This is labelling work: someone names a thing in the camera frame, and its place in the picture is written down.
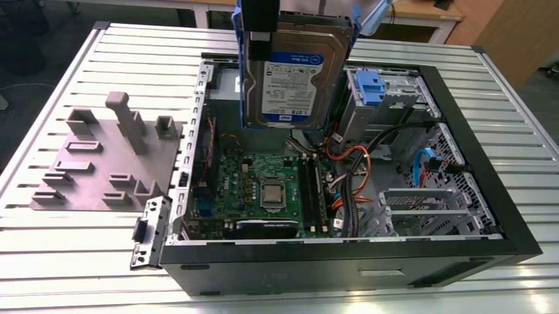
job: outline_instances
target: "motherboard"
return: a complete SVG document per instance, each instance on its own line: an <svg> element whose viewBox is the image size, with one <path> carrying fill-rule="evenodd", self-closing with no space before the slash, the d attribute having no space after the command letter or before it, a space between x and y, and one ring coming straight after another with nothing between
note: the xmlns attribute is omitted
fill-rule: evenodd
<svg viewBox="0 0 559 314"><path fill-rule="evenodd" d="M330 237L323 168L317 156L222 156L217 197L195 201L190 238Z"/></svg>

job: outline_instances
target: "ram slot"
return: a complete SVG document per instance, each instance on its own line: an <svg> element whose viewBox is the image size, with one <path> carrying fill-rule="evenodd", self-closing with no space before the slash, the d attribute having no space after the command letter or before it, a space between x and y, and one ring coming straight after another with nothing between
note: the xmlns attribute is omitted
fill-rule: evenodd
<svg viewBox="0 0 559 314"><path fill-rule="evenodd" d="M303 226L306 229L310 229L311 226L315 225L314 217L313 217L313 200L311 200L311 194L313 190L310 187L310 181L313 180L313 177L309 177L307 174L307 158L302 157L298 161L298 173L299 173L299 195L301 195L301 201L302 201L302 207L303 207Z"/></svg>
<svg viewBox="0 0 559 314"><path fill-rule="evenodd" d="M309 178L309 191L311 199L311 211L313 211L313 225L317 227L317 230L322 228L322 219L321 219L321 176L318 174L318 165L315 159L307 161L307 178Z"/></svg>

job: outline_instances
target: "side panel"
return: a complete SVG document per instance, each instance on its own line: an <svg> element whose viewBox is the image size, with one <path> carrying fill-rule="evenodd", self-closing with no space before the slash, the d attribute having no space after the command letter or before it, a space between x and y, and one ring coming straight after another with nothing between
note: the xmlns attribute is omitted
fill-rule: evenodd
<svg viewBox="0 0 559 314"><path fill-rule="evenodd" d="M494 212L505 236L515 243L518 254L527 255L526 258L530 258L534 254L542 254L538 242L477 140L439 70L435 67L421 66L419 71L426 78L427 87L442 110L453 137L467 160L467 165L470 165L481 192Z"/></svg>
<svg viewBox="0 0 559 314"><path fill-rule="evenodd" d="M498 260L385 258L226 264L169 264L166 271L190 296L375 290L447 285Z"/></svg>

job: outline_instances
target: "cpu socket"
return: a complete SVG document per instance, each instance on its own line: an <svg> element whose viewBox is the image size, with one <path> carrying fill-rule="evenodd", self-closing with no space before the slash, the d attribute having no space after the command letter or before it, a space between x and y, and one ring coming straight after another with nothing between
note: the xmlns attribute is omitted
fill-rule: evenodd
<svg viewBox="0 0 559 314"><path fill-rule="evenodd" d="M261 207L271 213L286 208L286 184L281 180L261 180Z"/></svg>

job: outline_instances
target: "green motherboard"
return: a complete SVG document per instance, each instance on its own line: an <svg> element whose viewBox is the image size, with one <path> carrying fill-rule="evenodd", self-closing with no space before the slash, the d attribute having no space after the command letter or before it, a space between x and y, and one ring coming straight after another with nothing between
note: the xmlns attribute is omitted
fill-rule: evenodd
<svg viewBox="0 0 559 314"><path fill-rule="evenodd" d="M223 156L215 200L197 200L194 237L222 239L225 228L243 220L297 222L298 238L331 237L323 171L318 158Z"/></svg>

